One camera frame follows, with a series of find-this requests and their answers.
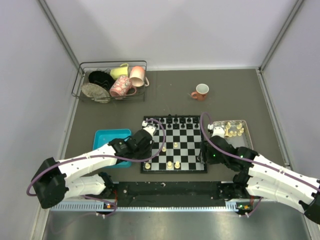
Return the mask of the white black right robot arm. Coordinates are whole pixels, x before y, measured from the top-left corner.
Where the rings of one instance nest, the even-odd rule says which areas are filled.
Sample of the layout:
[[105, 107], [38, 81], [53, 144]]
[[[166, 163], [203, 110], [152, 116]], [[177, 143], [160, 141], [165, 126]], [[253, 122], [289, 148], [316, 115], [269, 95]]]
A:
[[312, 222], [320, 222], [320, 181], [282, 167], [245, 146], [234, 147], [215, 135], [200, 144], [200, 156], [210, 164], [223, 164], [237, 172], [233, 192], [287, 205]]

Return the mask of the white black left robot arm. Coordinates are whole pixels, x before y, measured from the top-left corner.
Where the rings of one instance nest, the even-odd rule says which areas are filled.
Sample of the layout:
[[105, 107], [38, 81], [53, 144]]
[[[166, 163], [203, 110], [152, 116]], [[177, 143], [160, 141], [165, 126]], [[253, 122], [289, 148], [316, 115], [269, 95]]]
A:
[[115, 138], [96, 150], [74, 158], [42, 162], [31, 180], [43, 209], [49, 209], [65, 199], [83, 195], [100, 195], [109, 198], [114, 191], [113, 182], [106, 174], [88, 174], [117, 163], [143, 162], [151, 158], [153, 136], [156, 129], [147, 126], [127, 138]]

